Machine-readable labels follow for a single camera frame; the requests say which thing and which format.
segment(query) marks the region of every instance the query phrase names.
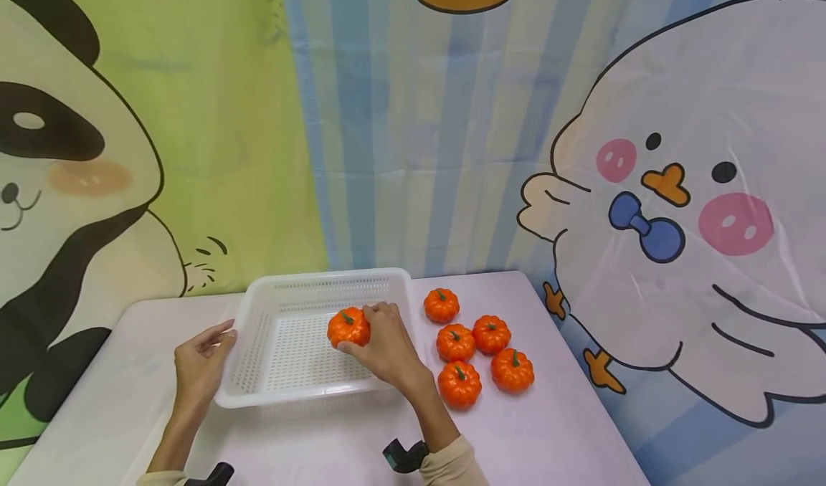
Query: panda ear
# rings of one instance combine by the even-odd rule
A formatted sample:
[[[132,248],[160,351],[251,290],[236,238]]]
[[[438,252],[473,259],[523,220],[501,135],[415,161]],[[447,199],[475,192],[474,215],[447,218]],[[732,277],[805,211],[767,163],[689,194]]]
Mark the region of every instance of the panda ear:
[[[31,14],[56,40],[89,67],[98,60],[98,33],[72,0],[10,0]]]

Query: orange bird foot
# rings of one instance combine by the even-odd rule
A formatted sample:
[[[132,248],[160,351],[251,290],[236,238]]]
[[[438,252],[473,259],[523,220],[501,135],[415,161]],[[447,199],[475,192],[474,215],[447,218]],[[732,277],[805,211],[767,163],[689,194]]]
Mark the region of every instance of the orange bird foot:
[[[582,351],[582,355],[585,356],[588,370],[591,371],[591,382],[594,386],[598,388],[608,388],[615,393],[625,394],[625,386],[608,371],[608,365],[613,361],[610,355],[603,350],[597,351],[597,354],[594,355],[593,352],[587,348],[585,351]]]
[[[554,292],[548,282],[545,282],[542,286],[545,288],[545,308],[557,318],[565,319],[565,309],[563,308],[565,296],[563,295],[563,290],[560,289]]]

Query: panda mouth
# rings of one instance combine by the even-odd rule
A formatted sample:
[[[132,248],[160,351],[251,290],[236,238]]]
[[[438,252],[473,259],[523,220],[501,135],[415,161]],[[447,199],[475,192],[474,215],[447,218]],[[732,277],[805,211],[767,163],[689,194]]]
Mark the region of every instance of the panda mouth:
[[[37,195],[34,197],[32,202],[28,206],[23,206],[22,204],[20,204],[20,201],[18,199],[15,199],[14,203],[17,205],[17,211],[18,211],[17,222],[15,224],[13,224],[12,226],[0,227],[0,231],[10,232],[11,230],[16,229],[16,227],[20,226],[21,223],[23,222],[23,215],[26,214],[29,210],[34,208],[34,205],[36,205],[37,202],[40,200],[40,194],[41,193],[42,193],[42,191],[38,191]]]

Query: white plastic basket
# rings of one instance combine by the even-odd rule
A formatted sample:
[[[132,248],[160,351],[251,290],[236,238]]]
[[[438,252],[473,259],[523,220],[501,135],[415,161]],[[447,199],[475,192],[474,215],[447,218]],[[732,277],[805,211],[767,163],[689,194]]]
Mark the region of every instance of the white plastic basket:
[[[411,297],[411,277],[395,268],[255,280],[235,318],[238,341],[216,403],[235,409],[386,388],[353,357],[333,349],[327,322],[347,307],[395,302],[423,356]]]

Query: panda eye patch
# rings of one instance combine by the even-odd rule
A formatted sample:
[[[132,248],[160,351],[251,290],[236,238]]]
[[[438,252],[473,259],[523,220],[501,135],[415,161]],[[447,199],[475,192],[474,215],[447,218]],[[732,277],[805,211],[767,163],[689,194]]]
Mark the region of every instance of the panda eye patch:
[[[69,106],[32,86],[0,82],[0,153],[86,161],[103,148],[103,135]]]

